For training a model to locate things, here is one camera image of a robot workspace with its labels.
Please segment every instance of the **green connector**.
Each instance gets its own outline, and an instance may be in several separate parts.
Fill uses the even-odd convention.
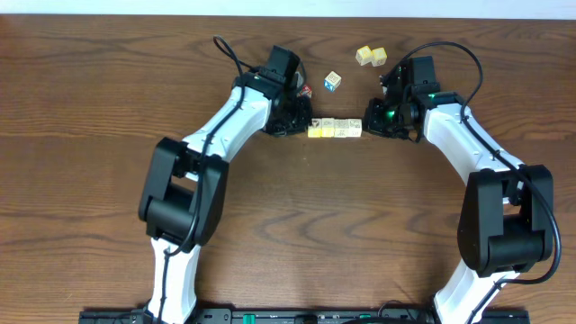
[[[255,323],[256,323],[256,315],[244,314],[242,324],[255,324]]]

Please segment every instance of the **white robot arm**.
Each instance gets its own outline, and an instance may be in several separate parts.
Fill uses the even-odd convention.
[[[484,308],[506,282],[552,254],[551,224],[543,203],[524,190],[513,171],[530,179],[549,205],[552,176],[545,167],[525,166],[506,152],[473,118],[470,107],[463,108],[466,102],[458,94],[441,92],[431,57],[405,58],[389,75],[381,76],[381,85],[386,98],[370,102],[364,117],[366,129],[386,138],[416,142],[426,138],[442,151],[466,185],[457,235],[463,259],[434,296],[433,308],[442,324],[479,322]],[[417,132],[416,139],[409,137],[410,131]],[[521,206],[517,217],[504,217],[507,203]]]
[[[449,103],[439,105],[436,109],[427,112],[424,120],[424,137],[444,153],[465,185],[472,172],[486,169],[496,172],[509,171],[508,167],[493,157],[462,124],[460,108],[459,103]],[[493,148],[500,150],[500,154],[506,160],[516,167],[523,165],[522,161],[505,152],[488,135],[473,118],[470,108],[466,107],[465,113],[469,116],[468,122],[476,132]],[[509,203],[508,198],[504,198],[502,203]],[[434,306],[439,319],[442,324],[466,323],[472,311],[480,304],[494,283],[502,278],[514,279],[519,275],[520,273],[515,271],[502,271],[480,278],[461,260],[448,284],[434,297]],[[483,310],[494,297],[496,293],[480,308],[472,319],[472,323],[482,319]]]
[[[152,319],[179,324],[191,316],[198,255],[220,220],[228,164],[244,143],[260,130],[282,136],[306,129],[310,101],[295,96],[296,84],[303,82],[296,72],[300,64],[289,50],[274,47],[267,65],[237,78],[229,100],[196,133],[182,142],[162,139],[158,143],[139,208],[156,256],[154,292],[147,307]],[[205,145],[207,138],[211,138],[209,145]],[[202,193],[199,188],[195,194],[172,184],[172,176],[198,182]],[[193,235],[186,241],[188,230]],[[179,247],[182,252],[166,264],[166,252]]]

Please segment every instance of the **wooden table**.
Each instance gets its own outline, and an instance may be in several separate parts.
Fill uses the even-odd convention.
[[[563,234],[553,280],[507,286],[492,305],[574,322],[576,22],[35,15],[0,18],[0,323],[75,323],[84,308],[150,297],[136,210],[159,139],[195,132],[228,99],[236,72],[215,33],[254,64],[274,44],[298,53],[315,115],[339,118],[363,116],[377,76],[418,45],[470,47],[485,70],[474,113],[509,152],[552,171]],[[366,44],[386,48],[384,67],[358,66]],[[445,90],[475,86],[462,52],[421,54],[434,55]],[[343,77],[333,94],[322,87],[331,70]],[[460,259],[463,197],[428,143],[258,133],[231,164],[196,291],[245,308],[423,302]]]

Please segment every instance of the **white wall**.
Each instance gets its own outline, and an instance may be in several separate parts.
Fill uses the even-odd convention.
[[[0,13],[576,19],[576,0],[0,0]]]

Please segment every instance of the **wooden block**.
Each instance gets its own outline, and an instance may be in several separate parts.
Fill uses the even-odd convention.
[[[360,119],[349,119],[350,126],[348,128],[348,137],[360,137],[362,136],[362,120]]]
[[[338,86],[340,86],[340,82],[342,81],[342,77],[336,74],[336,72],[332,71],[326,78],[324,79],[324,86],[330,91],[334,92]]]
[[[356,51],[356,60],[358,63],[360,63],[361,66],[368,62],[372,62],[372,56],[372,51],[367,46],[364,46]]]
[[[334,137],[334,118],[322,118],[322,137]]]
[[[348,120],[334,120],[334,137],[346,138],[348,137],[348,128],[350,122]]]
[[[309,85],[304,85],[302,90],[298,93],[298,96],[306,95],[312,99],[312,88]]]
[[[386,59],[388,55],[386,55],[386,50],[384,48],[378,48],[372,50],[372,66],[379,67],[380,65],[384,65],[386,63]]]
[[[308,137],[310,138],[320,138],[322,137],[322,119],[312,118],[310,125],[308,126]]]

